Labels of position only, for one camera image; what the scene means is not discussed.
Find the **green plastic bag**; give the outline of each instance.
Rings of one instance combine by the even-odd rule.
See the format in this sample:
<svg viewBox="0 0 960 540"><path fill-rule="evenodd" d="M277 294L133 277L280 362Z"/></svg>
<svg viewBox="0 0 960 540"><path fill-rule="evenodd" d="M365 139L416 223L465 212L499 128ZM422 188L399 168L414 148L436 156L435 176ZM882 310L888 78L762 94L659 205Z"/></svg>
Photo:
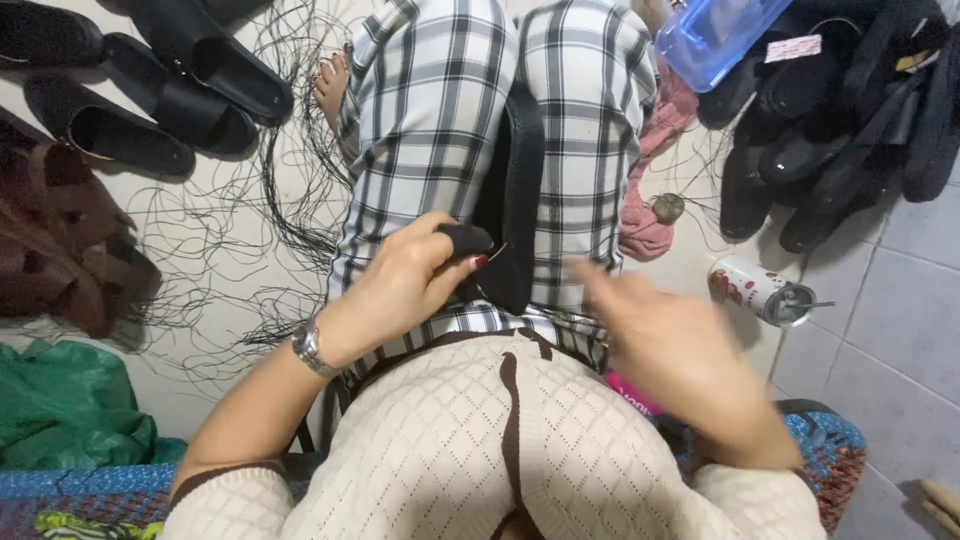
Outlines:
<svg viewBox="0 0 960 540"><path fill-rule="evenodd" d="M161 445L165 460L186 447L173 444L180 454ZM150 463L155 446L117 355L76 341L38 339L23 354L0 345L0 470Z"/></svg>

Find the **drink can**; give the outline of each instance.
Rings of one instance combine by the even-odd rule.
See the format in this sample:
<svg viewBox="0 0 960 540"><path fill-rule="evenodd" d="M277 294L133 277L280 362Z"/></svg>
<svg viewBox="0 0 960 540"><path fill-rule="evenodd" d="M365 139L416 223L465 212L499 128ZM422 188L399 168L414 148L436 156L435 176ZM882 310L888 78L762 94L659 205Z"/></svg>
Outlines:
<svg viewBox="0 0 960 540"><path fill-rule="evenodd" d="M775 327L790 328L809 318L817 295L806 285L793 283L776 272L753 264L745 258L729 255L710 268L711 289L738 306L752 311L760 320Z"/></svg>

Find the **plaid pants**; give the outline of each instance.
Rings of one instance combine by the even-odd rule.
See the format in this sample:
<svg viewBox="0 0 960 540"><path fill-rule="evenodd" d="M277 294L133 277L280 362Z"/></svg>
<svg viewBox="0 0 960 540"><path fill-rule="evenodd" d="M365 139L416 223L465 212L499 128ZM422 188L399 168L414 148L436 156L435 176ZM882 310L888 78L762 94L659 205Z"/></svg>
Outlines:
<svg viewBox="0 0 960 540"><path fill-rule="evenodd" d="M354 189L328 300L356 281L388 234L424 213L470 219L515 80L540 102L546 135L526 312L451 304L355 372L449 331L520 327L603 371L604 331L564 260L589 256L612 272L623 261L619 209L656 93L640 18L612 0L563 0L515 21L498 0L388 0L352 44L337 136Z"/></svg>

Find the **red fingernail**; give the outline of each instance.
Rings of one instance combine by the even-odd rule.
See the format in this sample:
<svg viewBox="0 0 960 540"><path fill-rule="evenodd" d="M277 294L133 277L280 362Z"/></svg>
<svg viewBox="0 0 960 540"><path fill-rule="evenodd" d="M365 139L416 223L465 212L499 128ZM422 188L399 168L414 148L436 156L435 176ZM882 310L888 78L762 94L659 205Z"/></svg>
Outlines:
<svg viewBox="0 0 960 540"><path fill-rule="evenodd" d="M478 256L474 257L474 258L473 258L473 263L472 263L472 264L473 264L473 269L474 269L474 270L479 270L484 264L487 264L487 260L488 260L488 259L489 259L489 257L487 257L486 255L478 255Z"/></svg>

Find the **cream knit sweater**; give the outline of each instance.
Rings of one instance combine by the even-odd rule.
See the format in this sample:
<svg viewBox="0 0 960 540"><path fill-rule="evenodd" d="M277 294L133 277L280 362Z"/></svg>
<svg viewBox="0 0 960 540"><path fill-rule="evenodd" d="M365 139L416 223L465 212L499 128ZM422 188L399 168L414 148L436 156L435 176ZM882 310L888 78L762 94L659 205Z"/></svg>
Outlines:
<svg viewBox="0 0 960 540"><path fill-rule="evenodd" d="M520 335L432 349L374 382L296 507L270 468L232 470L187 493L161 538L488 540L537 531L826 538L796 475L711 465L687 487L633 407L574 359Z"/></svg>

